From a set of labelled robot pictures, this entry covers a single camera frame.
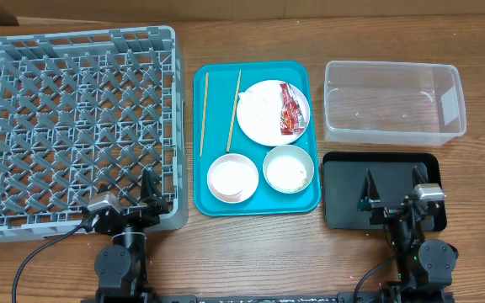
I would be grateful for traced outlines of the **red sauce packet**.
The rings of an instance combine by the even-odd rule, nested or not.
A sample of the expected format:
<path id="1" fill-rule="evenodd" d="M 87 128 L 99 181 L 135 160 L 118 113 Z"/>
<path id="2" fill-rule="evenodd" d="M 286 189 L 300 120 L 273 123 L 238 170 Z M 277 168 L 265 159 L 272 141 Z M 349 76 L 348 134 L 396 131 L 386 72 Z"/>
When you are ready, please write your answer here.
<path id="1" fill-rule="evenodd" d="M 306 129 L 306 119 L 296 95 L 287 82 L 280 84 L 282 109 L 280 111 L 280 132 L 282 135 L 302 133 Z"/>

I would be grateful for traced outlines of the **grey bowl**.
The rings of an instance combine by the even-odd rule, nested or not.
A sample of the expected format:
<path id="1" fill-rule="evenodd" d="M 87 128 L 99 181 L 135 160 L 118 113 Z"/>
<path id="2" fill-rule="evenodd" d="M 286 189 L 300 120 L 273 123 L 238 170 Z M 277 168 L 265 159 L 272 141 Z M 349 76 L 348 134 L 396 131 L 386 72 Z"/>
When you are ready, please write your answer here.
<path id="1" fill-rule="evenodd" d="M 314 177 L 310 155 L 294 145 L 283 145 L 267 153 L 263 174 L 271 188 L 282 194 L 296 194 L 309 186 Z"/>

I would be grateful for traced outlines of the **pink shallow bowl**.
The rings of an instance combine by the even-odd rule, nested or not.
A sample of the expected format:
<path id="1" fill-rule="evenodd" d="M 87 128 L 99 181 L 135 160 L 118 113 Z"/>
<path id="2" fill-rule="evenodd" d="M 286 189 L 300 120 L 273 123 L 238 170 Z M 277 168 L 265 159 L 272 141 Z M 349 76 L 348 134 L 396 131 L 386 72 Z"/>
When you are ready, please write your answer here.
<path id="1" fill-rule="evenodd" d="M 248 157 L 228 153 L 211 164 L 206 181 L 210 192 L 218 200 L 227 204 L 239 204 L 256 192 L 259 173 Z"/>

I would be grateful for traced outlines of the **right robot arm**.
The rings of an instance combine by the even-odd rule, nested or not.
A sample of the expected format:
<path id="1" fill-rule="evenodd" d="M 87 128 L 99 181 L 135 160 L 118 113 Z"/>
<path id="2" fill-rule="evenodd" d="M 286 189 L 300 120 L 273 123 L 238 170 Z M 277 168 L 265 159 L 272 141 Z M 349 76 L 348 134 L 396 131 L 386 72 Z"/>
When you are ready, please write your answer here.
<path id="1" fill-rule="evenodd" d="M 353 302 L 360 301 L 362 284 L 390 263 L 397 265 L 399 280 L 387 283 L 370 302 L 453 301 L 453 295 L 445 293 L 445 288 L 452 284 L 458 250 L 447 242 L 426 239 L 422 228 L 426 217 L 439 212 L 445 194 L 418 167 L 412 169 L 412 175 L 413 192 L 399 204 L 387 204 L 381 200 L 371 171 L 366 172 L 357 210 L 369 212 L 369 222 L 390 234 L 393 255 L 360 279 L 351 295 Z"/>

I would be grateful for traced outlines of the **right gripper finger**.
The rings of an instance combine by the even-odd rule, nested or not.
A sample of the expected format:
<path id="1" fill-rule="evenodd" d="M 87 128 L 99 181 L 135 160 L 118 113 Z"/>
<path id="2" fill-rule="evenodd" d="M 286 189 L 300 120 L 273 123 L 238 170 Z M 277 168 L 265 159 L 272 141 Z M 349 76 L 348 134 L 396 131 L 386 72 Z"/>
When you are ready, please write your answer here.
<path id="1" fill-rule="evenodd" d="M 412 168 L 413 185 L 426 184 L 429 182 L 427 176 L 419 169 L 418 166 Z"/>
<path id="2" fill-rule="evenodd" d="M 370 169 L 366 170 L 362 190 L 357 203 L 357 210 L 373 210 L 381 202 L 381 197 L 376 188 Z"/>

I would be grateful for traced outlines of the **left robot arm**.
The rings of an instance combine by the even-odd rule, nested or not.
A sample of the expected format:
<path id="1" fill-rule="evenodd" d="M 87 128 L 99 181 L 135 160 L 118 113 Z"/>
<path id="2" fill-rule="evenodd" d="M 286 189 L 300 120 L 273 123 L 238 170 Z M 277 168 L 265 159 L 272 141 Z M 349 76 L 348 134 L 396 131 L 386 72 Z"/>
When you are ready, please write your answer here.
<path id="1" fill-rule="evenodd" d="M 160 178 L 143 169 L 138 210 L 125 213 L 114 194 L 105 187 L 90 199 L 87 210 L 93 216 L 93 231 L 112 237 L 95 259 L 99 277 L 97 302 L 160 302 L 156 291 L 148 286 L 147 237 L 145 230 L 160 223 L 169 212 L 168 202 L 158 189 Z"/>

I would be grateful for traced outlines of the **wooden chopstick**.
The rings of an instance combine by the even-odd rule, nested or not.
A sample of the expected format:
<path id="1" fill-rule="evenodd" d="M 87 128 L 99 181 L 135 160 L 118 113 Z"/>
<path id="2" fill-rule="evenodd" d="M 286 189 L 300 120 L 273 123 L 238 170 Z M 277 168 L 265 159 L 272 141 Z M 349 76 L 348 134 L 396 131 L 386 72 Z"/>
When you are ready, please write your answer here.
<path id="1" fill-rule="evenodd" d="M 238 102 L 238 95 L 239 95 L 239 91 L 240 91 L 241 78 L 242 78 L 242 70 L 239 69 L 238 77 L 237 77 L 237 86 L 236 86 L 236 90 L 235 90 L 235 94 L 234 94 L 234 101 L 233 101 L 233 106 L 232 106 L 232 116 L 231 116 L 231 121 L 230 121 L 230 128 L 229 128 L 229 132 L 228 132 L 227 153 L 230 152 L 231 145 L 232 145 L 232 133 L 233 133 L 235 118 L 236 118 L 236 113 L 237 113 L 237 102 Z"/>
<path id="2" fill-rule="evenodd" d="M 200 136 L 200 157 L 203 155 L 205 145 L 205 126 L 206 126 L 206 110 L 208 102 L 208 88 L 209 88 L 209 72 L 205 74 L 205 90 L 203 98 L 203 110 L 201 119 L 201 136 Z"/>

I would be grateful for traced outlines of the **white napkin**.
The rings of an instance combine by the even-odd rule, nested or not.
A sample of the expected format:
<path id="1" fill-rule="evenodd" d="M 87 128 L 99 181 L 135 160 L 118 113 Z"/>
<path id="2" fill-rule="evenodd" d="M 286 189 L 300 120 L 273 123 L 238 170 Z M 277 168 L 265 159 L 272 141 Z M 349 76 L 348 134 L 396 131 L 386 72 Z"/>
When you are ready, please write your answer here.
<path id="1" fill-rule="evenodd" d="M 239 94 L 238 114 L 244 125 L 280 127 L 280 87 L 247 90 Z"/>

